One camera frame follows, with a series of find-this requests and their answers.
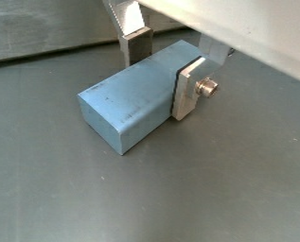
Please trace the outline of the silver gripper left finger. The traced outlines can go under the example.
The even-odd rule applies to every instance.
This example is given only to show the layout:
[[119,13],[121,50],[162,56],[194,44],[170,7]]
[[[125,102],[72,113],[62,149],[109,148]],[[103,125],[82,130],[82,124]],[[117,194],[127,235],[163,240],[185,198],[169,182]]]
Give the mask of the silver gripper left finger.
[[153,29],[145,25],[137,0],[103,0],[105,9],[118,33],[126,66],[151,55]]

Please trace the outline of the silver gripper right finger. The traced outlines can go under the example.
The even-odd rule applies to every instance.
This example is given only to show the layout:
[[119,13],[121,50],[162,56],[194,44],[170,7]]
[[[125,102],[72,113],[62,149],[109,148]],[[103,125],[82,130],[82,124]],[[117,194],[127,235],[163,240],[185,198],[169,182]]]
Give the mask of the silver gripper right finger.
[[182,120],[194,110],[197,99],[210,97],[218,90],[212,75],[222,67],[230,47],[208,37],[199,36],[198,56],[177,71],[173,93],[171,116]]

